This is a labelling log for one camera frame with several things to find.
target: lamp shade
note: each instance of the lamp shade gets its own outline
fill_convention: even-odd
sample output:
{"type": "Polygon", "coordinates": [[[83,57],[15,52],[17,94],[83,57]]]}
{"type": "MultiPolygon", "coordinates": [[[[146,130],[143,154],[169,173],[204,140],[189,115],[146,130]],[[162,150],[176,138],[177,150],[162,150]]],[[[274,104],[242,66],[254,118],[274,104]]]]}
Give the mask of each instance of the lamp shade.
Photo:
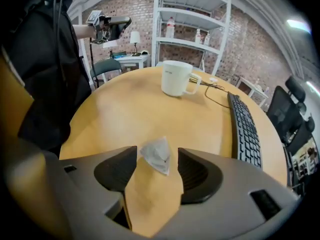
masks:
{"type": "Polygon", "coordinates": [[[132,31],[130,37],[130,44],[140,43],[140,33],[138,31],[132,31]]]}
{"type": "Polygon", "coordinates": [[[103,47],[103,48],[109,48],[109,47],[114,47],[114,46],[118,46],[117,40],[113,40],[113,41],[109,41],[109,42],[104,42],[102,47],[103,47]]]}

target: shelving unit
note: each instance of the shelving unit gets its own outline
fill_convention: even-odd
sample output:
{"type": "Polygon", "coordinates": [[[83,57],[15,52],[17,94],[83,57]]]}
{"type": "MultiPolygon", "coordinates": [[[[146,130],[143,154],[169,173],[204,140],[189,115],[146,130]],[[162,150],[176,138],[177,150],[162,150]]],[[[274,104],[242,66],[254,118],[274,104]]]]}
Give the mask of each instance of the shelving unit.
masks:
{"type": "Polygon", "coordinates": [[[204,71],[204,56],[206,52],[217,54],[217,60],[213,67],[212,75],[215,75],[227,43],[229,24],[231,16],[231,0],[154,0],[153,7],[153,29],[152,29],[152,66],[159,62],[159,51],[161,44],[188,47],[203,51],[200,68],[204,71]],[[215,9],[226,4],[225,22],[212,18],[215,9]],[[202,13],[180,8],[164,7],[165,5],[195,9],[202,13]],[[220,49],[214,49],[207,45],[195,43],[177,38],[161,37],[161,26],[167,23],[170,17],[174,18],[176,25],[183,25],[195,29],[201,29],[210,33],[216,28],[223,28],[220,49]]]}

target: chair backrest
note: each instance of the chair backrest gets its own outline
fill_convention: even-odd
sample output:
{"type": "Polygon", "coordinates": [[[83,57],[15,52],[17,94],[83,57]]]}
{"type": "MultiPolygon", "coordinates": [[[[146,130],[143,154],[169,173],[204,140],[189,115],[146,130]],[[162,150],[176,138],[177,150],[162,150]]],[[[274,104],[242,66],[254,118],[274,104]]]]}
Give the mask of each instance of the chair backrest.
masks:
{"type": "Polygon", "coordinates": [[[299,102],[303,103],[305,101],[306,92],[293,75],[285,81],[285,86],[299,102]]]}
{"type": "Polygon", "coordinates": [[[294,135],[286,150],[294,156],[304,144],[306,144],[312,137],[312,132],[315,129],[314,119],[310,116],[308,121],[303,121],[300,128],[294,135]]]}
{"type": "MultiPolygon", "coordinates": [[[[106,73],[106,72],[110,72],[110,71],[114,71],[114,70],[121,70],[121,64],[119,63],[119,61],[113,59],[113,58],[107,58],[104,60],[100,60],[97,63],[94,64],[94,70],[97,76],[106,73]]],[[[93,78],[95,76],[94,71],[90,70],[90,75],[93,78]]]]}
{"type": "Polygon", "coordinates": [[[275,88],[266,115],[275,127],[280,139],[286,136],[296,122],[302,122],[299,108],[281,86],[275,88]]]}

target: keyboard cable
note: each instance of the keyboard cable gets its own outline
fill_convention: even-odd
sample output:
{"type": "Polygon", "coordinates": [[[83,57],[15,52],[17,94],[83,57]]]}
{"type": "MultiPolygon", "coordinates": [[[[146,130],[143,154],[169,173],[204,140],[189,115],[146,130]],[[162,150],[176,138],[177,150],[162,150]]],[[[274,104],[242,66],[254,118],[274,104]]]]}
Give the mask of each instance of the keyboard cable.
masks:
{"type": "MultiPolygon", "coordinates": [[[[198,82],[198,80],[197,80],[195,77],[191,76],[190,79],[189,79],[189,82],[196,84],[196,83],[198,82]]],[[[215,88],[215,89],[218,89],[218,90],[223,91],[223,92],[225,92],[225,93],[228,93],[223,86],[218,85],[217,83],[214,83],[214,82],[213,82],[213,83],[208,83],[208,82],[203,81],[203,80],[201,80],[200,85],[201,85],[201,86],[207,86],[207,88],[206,88],[206,90],[205,90],[205,92],[204,92],[204,96],[206,96],[209,100],[211,100],[211,101],[219,104],[220,106],[222,106],[222,107],[224,107],[224,108],[226,108],[226,109],[232,110],[232,108],[230,108],[230,107],[228,107],[228,106],[225,106],[225,105],[223,105],[223,104],[215,101],[214,99],[210,98],[210,97],[207,95],[207,92],[208,92],[208,90],[209,90],[210,87],[215,88]]]]}

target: black keyboard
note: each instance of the black keyboard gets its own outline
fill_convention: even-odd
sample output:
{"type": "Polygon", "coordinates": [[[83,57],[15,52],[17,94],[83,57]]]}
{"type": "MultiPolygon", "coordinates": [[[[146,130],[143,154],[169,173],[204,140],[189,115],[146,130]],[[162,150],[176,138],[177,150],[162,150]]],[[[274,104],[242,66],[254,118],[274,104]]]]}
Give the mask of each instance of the black keyboard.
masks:
{"type": "Polygon", "coordinates": [[[228,92],[232,123],[232,157],[262,168],[259,137],[246,104],[228,92]]]}

